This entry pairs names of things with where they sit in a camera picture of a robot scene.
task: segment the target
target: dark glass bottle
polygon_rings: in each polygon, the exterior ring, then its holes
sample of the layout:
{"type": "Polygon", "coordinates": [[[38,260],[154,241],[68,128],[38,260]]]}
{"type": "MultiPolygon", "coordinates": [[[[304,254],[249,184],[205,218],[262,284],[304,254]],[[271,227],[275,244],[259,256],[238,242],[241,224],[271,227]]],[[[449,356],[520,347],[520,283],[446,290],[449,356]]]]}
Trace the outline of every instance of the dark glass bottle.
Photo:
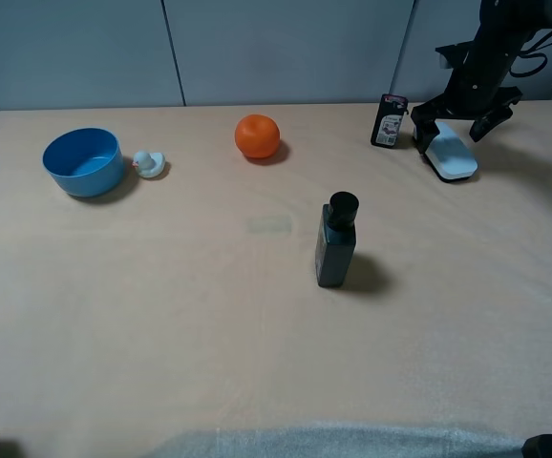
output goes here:
{"type": "Polygon", "coordinates": [[[354,219],[359,208],[355,195],[335,193],[323,205],[316,242],[316,280],[324,288],[342,286],[356,245],[354,219]]]}

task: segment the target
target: black cable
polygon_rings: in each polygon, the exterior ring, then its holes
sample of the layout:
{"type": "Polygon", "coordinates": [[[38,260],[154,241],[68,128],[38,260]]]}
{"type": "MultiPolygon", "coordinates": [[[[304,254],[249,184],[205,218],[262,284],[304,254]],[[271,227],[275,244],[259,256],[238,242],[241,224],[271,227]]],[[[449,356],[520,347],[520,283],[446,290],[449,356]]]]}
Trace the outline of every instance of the black cable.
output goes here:
{"type": "Polygon", "coordinates": [[[520,59],[542,58],[543,62],[541,62],[541,64],[536,69],[531,70],[530,72],[524,72],[524,73],[516,73],[516,72],[512,72],[512,70],[510,70],[509,74],[511,74],[515,78],[527,78],[529,76],[533,76],[534,74],[537,74],[540,71],[542,71],[547,66],[548,58],[547,58],[547,55],[545,53],[537,52],[537,51],[544,50],[545,48],[549,48],[550,46],[552,46],[552,43],[548,43],[547,45],[543,45],[543,43],[545,43],[550,38],[552,38],[552,31],[550,31],[543,38],[538,40],[538,42],[535,43],[533,46],[531,46],[528,50],[522,50],[522,51],[520,51],[520,54],[518,54],[518,57],[520,59]]]}

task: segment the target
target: orange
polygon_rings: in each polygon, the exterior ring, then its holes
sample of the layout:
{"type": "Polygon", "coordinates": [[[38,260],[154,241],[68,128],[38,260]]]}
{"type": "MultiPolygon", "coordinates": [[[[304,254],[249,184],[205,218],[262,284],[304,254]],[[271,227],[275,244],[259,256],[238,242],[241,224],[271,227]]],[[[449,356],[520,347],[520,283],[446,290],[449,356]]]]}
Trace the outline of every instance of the orange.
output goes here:
{"type": "Polygon", "coordinates": [[[274,155],[280,146],[280,130],[273,119],[262,114],[244,117],[236,126],[236,146],[251,159],[274,155]]]}

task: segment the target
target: bottle cap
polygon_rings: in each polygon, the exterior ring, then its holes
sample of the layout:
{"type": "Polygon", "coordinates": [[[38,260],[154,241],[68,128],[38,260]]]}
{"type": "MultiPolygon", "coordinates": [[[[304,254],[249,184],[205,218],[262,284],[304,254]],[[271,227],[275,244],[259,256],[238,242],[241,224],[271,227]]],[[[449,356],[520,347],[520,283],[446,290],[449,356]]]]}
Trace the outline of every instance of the bottle cap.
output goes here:
{"type": "Polygon", "coordinates": [[[335,193],[329,200],[329,217],[327,224],[333,229],[347,229],[354,224],[359,199],[345,191],[335,193]]]}

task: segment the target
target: rubber duck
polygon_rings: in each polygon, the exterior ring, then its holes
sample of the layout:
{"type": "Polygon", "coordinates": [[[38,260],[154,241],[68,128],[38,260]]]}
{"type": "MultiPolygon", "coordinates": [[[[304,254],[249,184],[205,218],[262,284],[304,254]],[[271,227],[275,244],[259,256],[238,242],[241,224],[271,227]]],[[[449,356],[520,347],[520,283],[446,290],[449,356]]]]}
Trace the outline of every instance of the rubber duck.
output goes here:
{"type": "Polygon", "coordinates": [[[137,174],[143,178],[152,178],[163,172],[165,167],[165,157],[162,153],[147,153],[146,151],[138,151],[134,155],[132,166],[136,169],[137,174]]]}

